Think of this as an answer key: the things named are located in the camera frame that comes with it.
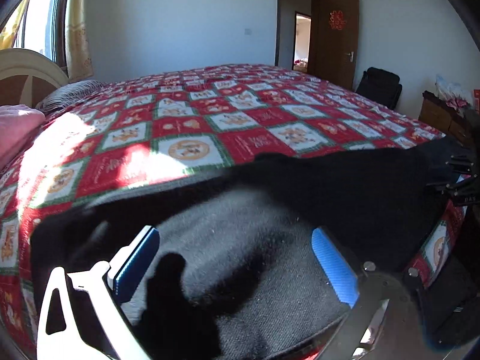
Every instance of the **pink blanket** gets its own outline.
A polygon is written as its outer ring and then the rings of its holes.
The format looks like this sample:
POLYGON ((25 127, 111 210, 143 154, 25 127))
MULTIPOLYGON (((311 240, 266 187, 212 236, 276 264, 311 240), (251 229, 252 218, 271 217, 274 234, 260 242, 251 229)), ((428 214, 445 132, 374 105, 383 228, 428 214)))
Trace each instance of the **pink blanket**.
POLYGON ((0 107, 0 171, 26 143, 30 134, 45 120, 45 115, 26 105, 0 107))

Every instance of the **wooden door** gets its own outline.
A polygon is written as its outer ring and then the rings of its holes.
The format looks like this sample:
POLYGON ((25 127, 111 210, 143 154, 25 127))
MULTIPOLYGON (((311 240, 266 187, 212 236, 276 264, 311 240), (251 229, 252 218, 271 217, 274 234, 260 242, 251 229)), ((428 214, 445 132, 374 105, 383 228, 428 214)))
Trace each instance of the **wooden door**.
POLYGON ((312 0, 309 74, 352 89, 359 7, 359 0, 312 0))

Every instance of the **black cloth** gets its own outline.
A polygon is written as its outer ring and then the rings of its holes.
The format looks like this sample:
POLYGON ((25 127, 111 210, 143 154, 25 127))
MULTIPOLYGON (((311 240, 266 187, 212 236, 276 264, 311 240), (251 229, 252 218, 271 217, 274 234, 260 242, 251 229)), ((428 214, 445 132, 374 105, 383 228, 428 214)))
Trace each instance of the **black cloth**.
POLYGON ((51 216, 31 237, 37 309, 54 267, 109 261, 150 224, 161 258, 135 333, 153 358, 265 359, 311 344, 349 309, 314 257, 312 231, 326 226, 360 261, 402 270, 446 205, 424 187, 448 145, 426 145, 266 154, 51 216))

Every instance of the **curtain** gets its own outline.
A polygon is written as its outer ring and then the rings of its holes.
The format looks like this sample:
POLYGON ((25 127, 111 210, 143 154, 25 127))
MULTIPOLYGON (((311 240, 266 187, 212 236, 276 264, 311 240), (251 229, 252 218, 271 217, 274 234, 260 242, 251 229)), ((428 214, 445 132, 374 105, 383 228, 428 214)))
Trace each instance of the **curtain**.
POLYGON ((65 54, 72 83, 93 76, 83 4, 84 0, 67 0, 65 54))
POLYGON ((13 47, 29 1, 30 0, 21 0, 18 7, 16 7, 8 19, 2 32, 0 32, 0 50, 13 47))

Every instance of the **white wall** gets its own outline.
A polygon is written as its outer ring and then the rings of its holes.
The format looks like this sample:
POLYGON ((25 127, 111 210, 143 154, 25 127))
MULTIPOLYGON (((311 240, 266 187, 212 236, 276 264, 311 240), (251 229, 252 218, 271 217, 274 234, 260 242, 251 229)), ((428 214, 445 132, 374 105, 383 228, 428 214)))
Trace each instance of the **white wall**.
POLYGON ((308 58, 310 50, 311 21, 297 20, 297 38, 295 40, 295 60, 308 58))
MULTIPOLYGON (((275 61, 277 0, 86 0, 85 10, 100 80, 275 61)), ((480 88, 480 52, 447 0, 361 0, 356 84, 370 66, 400 76, 409 116, 437 73, 480 88)))
POLYGON ((292 69, 295 52, 295 12, 311 15, 311 0, 280 0, 280 47, 278 65, 292 69))

